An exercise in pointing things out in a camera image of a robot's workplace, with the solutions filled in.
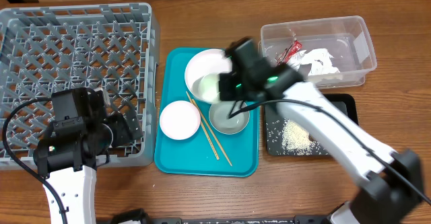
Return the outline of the grey ceramic bowl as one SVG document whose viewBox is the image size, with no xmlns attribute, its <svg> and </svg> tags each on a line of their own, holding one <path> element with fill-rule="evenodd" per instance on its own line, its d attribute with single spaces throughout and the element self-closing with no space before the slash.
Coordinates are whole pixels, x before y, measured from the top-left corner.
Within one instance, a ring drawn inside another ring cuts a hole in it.
<svg viewBox="0 0 431 224">
<path fill-rule="evenodd" d="M 239 133 L 245 129 L 250 120 L 249 112 L 242 112 L 228 118 L 230 113 L 235 113 L 239 109 L 239 103 L 234 106 L 234 102 L 212 104 L 209 108 L 209 121 L 217 131 L 223 134 L 233 135 Z"/>
</svg>

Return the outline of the red snack wrapper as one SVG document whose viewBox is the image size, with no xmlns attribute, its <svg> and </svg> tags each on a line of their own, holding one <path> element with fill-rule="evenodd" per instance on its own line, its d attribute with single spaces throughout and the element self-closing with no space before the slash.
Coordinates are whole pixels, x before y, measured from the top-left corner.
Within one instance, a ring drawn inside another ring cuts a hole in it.
<svg viewBox="0 0 431 224">
<path fill-rule="evenodd" d="M 295 40 L 293 41 L 293 43 L 286 48 L 277 58 L 276 58 L 276 63 L 282 64 L 282 63 L 287 63 L 290 58 L 296 54 L 300 49 L 302 48 L 302 44 Z"/>
</svg>

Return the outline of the pile of white rice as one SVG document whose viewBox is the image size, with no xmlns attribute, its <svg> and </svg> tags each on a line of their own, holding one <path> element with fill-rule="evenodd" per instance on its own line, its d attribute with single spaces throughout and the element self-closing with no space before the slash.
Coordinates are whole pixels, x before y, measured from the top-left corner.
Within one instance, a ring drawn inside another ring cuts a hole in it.
<svg viewBox="0 0 431 224">
<path fill-rule="evenodd" d="M 270 155 L 321 155 L 325 150 L 299 124 L 273 118 L 266 125 L 267 151 Z"/>
</svg>

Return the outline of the white napkin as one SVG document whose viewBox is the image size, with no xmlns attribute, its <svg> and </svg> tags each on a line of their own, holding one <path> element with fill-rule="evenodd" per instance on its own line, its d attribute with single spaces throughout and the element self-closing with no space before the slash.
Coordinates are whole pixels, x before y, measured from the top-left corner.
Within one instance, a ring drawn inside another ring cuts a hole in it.
<svg viewBox="0 0 431 224">
<path fill-rule="evenodd" d="M 340 70 L 333 66 L 332 58 L 326 48 L 300 50 L 290 57 L 288 64 L 303 76 L 339 73 Z"/>
</svg>

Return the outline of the white paper cup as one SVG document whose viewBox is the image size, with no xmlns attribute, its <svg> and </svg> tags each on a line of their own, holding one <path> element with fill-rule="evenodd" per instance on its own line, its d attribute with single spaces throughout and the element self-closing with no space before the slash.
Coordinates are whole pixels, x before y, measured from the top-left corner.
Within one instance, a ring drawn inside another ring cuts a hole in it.
<svg viewBox="0 0 431 224">
<path fill-rule="evenodd" d="M 199 98 L 209 104 L 220 102 L 219 82 L 220 75 L 218 73 L 203 76 L 198 84 Z"/>
</svg>

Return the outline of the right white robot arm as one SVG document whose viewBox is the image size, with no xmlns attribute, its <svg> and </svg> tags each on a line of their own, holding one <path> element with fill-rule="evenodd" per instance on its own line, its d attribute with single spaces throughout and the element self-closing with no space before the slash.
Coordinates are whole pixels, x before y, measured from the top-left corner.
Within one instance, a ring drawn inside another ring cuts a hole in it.
<svg viewBox="0 0 431 224">
<path fill-rule="evenodd" d="M 250 102 L 231 110 L 230 118 L 274 105 L 279 115 L 307 130 L 360 189 L 353 200 L 325 217 L 324 223 L 400 223 L 421 202 L 430 202 L 416 153 L 398 153 L 369 135 L 297 70 L 285 63 L 273 66 L 258 53 L 253 39 L 231 43 L 224 55 L 231 60 L 232 70 L 220 73 L 220 99 L 235 105 Z"/>
</svg>

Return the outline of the black waste tray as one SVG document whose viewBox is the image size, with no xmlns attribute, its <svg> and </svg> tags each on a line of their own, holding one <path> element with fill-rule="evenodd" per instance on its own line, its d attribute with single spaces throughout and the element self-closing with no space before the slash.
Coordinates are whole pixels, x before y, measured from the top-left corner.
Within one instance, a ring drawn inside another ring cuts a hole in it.
<svg viewBox="0 0 431 224">
<path fill-rule="evenodd" d="M 325 97 L 358 124 L 355 99 L 349 94 L 325 94 Z M 264 106 L 267 152 L 270 155 L 326 156 L 329 153 L 300 125 L 277 113 L 276 103 Z"/>
</svg>

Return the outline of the large white plate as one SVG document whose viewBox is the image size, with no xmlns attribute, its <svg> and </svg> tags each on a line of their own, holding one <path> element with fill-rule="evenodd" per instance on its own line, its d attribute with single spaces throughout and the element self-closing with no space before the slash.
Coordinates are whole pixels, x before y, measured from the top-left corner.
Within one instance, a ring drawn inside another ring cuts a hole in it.
<svg viewBox="0 0 431 224">
<path fill-rule="evenodd" d="M 229 73 L 232 71 L 232 61 L 225 57 L 224 50 L 207 49 L 197 53 L 185 69 L 185 83 L 195 99 L 202 101 L 198 94 L 200 79 L 210 73 Z"/>
</svg>

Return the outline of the right wooden chopstick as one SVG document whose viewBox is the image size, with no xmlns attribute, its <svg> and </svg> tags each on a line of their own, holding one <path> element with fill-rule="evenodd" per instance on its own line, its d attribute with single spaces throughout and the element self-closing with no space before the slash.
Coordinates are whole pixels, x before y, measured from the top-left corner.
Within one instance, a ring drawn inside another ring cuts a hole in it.
<svg viewBox="0 0 431 224">
<path fill-rule="evenodd" d="M 228 157 L 227 153 L 225 152 L 224 148 L 222 147 L 222 144 L 220 143 L 220 141 L 218 140 L 218 138 L 216 137 L 215 133 L 213 132 L 212 128 L 210 127 L 208 121 L 206 120 L 206 118 L 204 117 L 202 111 L 200 110 L 200 108 L 198 107 L 196 101 L 194 99 L 191 99 L 192 103 L 194 103 L 194 105 L 198 108 L 199 113 L 201 114 L 204 123 L 206 124 L 208 130 L 210 131 L 211 135 L 213 136 L 214 140 L 216 141 L 216 143 L 218 144 L 218 147 L 220 148 L 221 152 L 223 153 L 224 157 L 226 158 L 226 160 L 228 161 L 228 163 L 230 164 L 230 166 L 232 167 L 232 162 L 230 161 L 230 158 Z"/>
</svg>

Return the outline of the wooden chopstick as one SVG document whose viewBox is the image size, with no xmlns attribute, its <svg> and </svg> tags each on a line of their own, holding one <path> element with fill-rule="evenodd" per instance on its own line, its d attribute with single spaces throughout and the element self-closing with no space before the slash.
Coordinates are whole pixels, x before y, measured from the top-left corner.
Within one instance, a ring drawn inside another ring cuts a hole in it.
<svg viewBox="0 0 431 224">
<path fill-rule="evenodd" d="M 207 139 L 207 141 L 208 141 L 208 143 L 209 143 L 209 145 L 210 145 L 210 147 L 211 147 L 211 150 L 213 151 L 213 154 L 215 155 L 215 158 L 216 158 L 217 160 L 220 160 L 220 157 L 219 157 L 219 155 L 218 155 L 218 152 L 216 151 L 216 149 L 215 149 L 215 147 L 214 147 L 214 145 L 213 145 L 213 142 L 212 142 L 212 140 L 211 140 L 211 138 L 210 138 L 210 136 L 209 136 L 209 134 L 208 134 L 208 131 L 207 131 L 207 129 L 206 129 L 206 127 L 205 127 L 204 123 L 203 123 L 203 115 L 202 115 L 202 113 L 201 113 L 201 111 L 200 111 L 200 109 L 199 109 L 198 105 L 194 102 L 194 100 L 192 99 L 192 97 L 189 95 L 188 91 L 186 91 L 186 95 L 187 95 L 187 97 L 188 97 L 188 99 L 189 99 L 190 103 L 192 103 L 192 105 L 194 105 L 194 107 L 196 107 L 196 109 L 198 110 L 198 113 L 199 113 L 199 115 L 200 115 L 200 117 L 201 117 L 201 120 L 200 120 L 200 121 L 201 121 L 201 122 L 200 122 L 201 128 L 203 129 L 203 132 L 205 133 L 205 137 L 206 137 L 206 139 Z"/>
<path fill-rule="evenodd" d="M 223 153 L 224 157 L 226 158 L 226 160 L 228 161 L 228 163 L 230 164 L 230 166 L 232 167 L 232 162 L 230 161 L 230 158 L 228 157 L 227 153 L 225 152 L 224 148 L 222 147 L 222 144 L 220 143 L 220 141 L 218 140 L 218 138 L 216 137 L 215 133 L 213 132 L 212 128 L 210 127 L 208 121 L 206 120 L 206 118 L 204 117 L 202 111 L 200 110 L 200 108 L 198 107 L 196 101 L 194 99 L 191 99 L 192 103 L 194 103 L 194 105 L 198 108 L 199 113 L 201 114 L 204 123 L 206 124 L 208 130 L 210 131 L 211 135 L 213 136 L 214 140 L 216 141 L 216 143 L 218 144 L 218 147 L 220 148 L 221 152 Z"/>
</svg>

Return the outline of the small pink-rimmed saucer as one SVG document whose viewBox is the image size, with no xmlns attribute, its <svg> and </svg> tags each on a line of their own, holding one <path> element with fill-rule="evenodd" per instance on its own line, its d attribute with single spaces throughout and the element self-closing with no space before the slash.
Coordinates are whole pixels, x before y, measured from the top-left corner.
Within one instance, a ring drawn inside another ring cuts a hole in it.
<svg viewBox="0 0 431 224">
<path fill-rule="evenodd" d="M 183 100 L 169 103 L 160 115 L 160 128 L 170 139 L 185 140 L 192 137 L 201 124 L 198 109 Z"/>
</svg>

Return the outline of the left wooden chopstick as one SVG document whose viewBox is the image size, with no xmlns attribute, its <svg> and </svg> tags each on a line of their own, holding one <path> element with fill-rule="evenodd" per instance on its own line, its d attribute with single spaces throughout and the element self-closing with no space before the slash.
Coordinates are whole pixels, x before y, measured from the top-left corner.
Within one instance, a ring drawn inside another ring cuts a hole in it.
<svg viewBox="0 0 431 224">
<path fill-rule="evenodd" d="M 206 127 L 205 127 L 204 123 L 203 123 L 203 115 L 202 115 L 202 113 L 201 113 L 201 111 L 200 111 L 200 109 L 199 109 L 198 105 L 194 102 L 194 100 L 192 99 L 192 97 L 189 95 L 188 91 L 186 91 L 186 95 L 187 95 L 187 97 L 188 97 L 188 99 L 189 99 L 190 103 L 192 103 L 192 105 L 194 105 L 194 107 L 196 107 L 196 109 L 198 110 L 198 113 L 199 113 L 199 115 L 200 115 L 200 117 L 201 117 L 201 120 L 200 120 L 200 121 L 201 121 L 201 122 L 200 122 L 201 128 L 203 129 L 203 132 L 205 133 L 205 137 L 206 137 L 206 139 L 207 139 L 207 141 L 208 141 L 208 143 L 209 143 L 209 145 L 210 145 L 210 147 L 211 147 L 211 150 L 213 151 L 213 154 L 215 155 L 215 158 L 216 158 L 217 160 L 220 160 L 220 157 L 219 157 L 219 155 L 218 155 L 218 152 L 216 151 L 216 149 L 215 149 L 215 147 L 214 147 L 214 145 L 213 145 L 213 142 L 212 142 L 212 140 L 211 140 L 211 138 L 210 138 L 210 136 L 209 136 L 209 134 L 208 134 L 208 131 L 207 131 L 207 129 L 206 129 Z"/>
</svg>

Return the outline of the teal serving tray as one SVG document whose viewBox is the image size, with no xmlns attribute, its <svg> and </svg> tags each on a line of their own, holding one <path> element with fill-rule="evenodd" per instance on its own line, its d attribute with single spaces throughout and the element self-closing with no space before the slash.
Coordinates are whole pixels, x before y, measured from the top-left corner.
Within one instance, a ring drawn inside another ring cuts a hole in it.
<svg viewBox="0 0 431 224">
<path fill-rule="evenodd" d="M 193 56 L 204 50 L 182 47 L 168 54 L 160 100 L 161 110 L 177 100 L 189 100 L 186 95 L 186 66 Z M 159 128 L 154 154 L 156 166 L 168 174 L 248 177 L 255 172 L 259 164 L 259 118 L 260 109 L 255 109 L 251 111 L 250 120 L 241 132 L 234 135 L 215 132 L 224 152 L 227 153 L 223 155 L 215 144 L 219 159 L 216 159 L 202 129 L 189 139 L 174 140 Z"/>
</svg>

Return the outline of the grey plastic dish rack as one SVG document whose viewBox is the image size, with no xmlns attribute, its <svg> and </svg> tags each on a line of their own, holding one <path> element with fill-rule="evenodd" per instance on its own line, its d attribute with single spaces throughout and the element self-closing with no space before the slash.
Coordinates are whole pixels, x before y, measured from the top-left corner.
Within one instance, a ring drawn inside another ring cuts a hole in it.
<svg viewBox="0 0 431 224">
<path fill-rule="evenodd" d="M 156 69 L 160 25 L 148 3 L 1 10 L 1 117 L 11 150 L 33 166 L 33 152 L 54 118 L 51 94 L 105 89 L 107 112 L 134 110 L 143 136 L 110 149 L 106 167 L 146 166 L 156 144 Z"/>
</svg>

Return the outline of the clear plastic bin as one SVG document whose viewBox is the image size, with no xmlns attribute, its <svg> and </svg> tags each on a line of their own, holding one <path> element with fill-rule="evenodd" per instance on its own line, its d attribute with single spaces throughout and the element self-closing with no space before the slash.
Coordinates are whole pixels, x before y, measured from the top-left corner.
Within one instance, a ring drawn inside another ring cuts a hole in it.
<svg viewBox="0 0 431 224">
<path fill-rule="evenodd" d="M 362 85 L 377 67 L 370 33 L 358 15 L 264 25 L 259 52 L 276 65 L 276 58 L 295 40 L 302 44 L 300 50 L 326 48 L 333 56 L 339 73 L 304 76 L 321 89 Z"/>
</svg>

